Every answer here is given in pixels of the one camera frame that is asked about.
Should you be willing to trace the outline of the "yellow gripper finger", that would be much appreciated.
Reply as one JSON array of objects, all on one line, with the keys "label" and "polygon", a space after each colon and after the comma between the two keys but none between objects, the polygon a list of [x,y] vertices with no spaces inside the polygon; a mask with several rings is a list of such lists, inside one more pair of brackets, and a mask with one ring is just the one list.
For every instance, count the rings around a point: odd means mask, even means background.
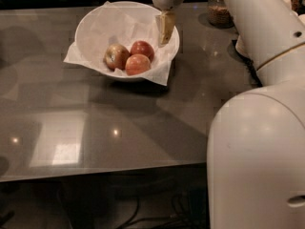
[{"label": "yellow gripper finger", "polygon": [[155,17],[159,30],[159,43],[166,45],[171,40],[175,26],[175,14],[172,10],[163,10]]}]

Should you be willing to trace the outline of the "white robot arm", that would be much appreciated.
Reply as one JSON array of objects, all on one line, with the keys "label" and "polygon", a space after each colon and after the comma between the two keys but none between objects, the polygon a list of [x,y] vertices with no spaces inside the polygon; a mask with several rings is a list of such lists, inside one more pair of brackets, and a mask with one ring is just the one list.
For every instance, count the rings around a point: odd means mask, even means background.
[{"label": "white robot arm", "polygon": [[224,0],[260,87],[209,130],[211,229],[305,229],[304,24],[282,0]]}]

